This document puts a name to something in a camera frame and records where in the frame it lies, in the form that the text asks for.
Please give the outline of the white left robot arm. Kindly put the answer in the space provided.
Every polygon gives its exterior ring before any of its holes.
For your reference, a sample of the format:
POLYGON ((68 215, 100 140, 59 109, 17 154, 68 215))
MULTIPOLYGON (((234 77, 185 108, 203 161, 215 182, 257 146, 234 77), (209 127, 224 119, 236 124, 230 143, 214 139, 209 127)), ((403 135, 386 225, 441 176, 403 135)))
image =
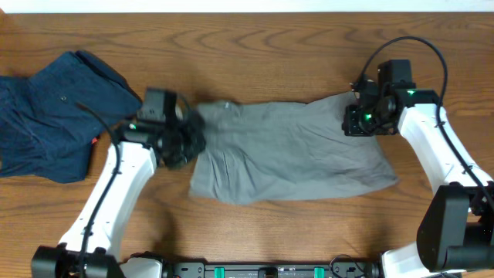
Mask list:
POLYGON ((172 277, 172 266, 151 252, 119 261, 130 215, 159 164, 181 168, 205 149, 205 122, 189 109, 161 116, 140 112, 109 132, 112 141, 83 210, 55 247, 40 246, 34 277, 172 277))

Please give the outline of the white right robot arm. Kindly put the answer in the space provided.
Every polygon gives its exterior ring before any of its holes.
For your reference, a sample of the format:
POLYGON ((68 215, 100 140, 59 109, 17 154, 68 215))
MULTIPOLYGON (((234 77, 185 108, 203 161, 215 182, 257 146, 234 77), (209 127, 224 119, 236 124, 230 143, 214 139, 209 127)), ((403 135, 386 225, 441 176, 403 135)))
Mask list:
POLYGON ((439 95, 408 80, 352 84, 357 103, 345 110, 347 136, 389 135, 412 147, 433 199, 415 242, 382 254, 382 277, 455 277, 493 268, 493 179, 469 155, 448 122, 439 95))

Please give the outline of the grey shorts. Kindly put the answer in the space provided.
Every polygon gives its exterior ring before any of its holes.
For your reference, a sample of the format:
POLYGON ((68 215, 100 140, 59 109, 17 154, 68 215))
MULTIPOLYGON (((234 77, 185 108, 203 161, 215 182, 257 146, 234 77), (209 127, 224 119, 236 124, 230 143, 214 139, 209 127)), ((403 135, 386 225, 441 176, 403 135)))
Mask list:
POLYGON ((349 198, 375 192, 398 177, 373 137, 347 137, 341 93, 311 103, 203 103, 206 148, 190 195, 247 205, 263 200, 349 198))

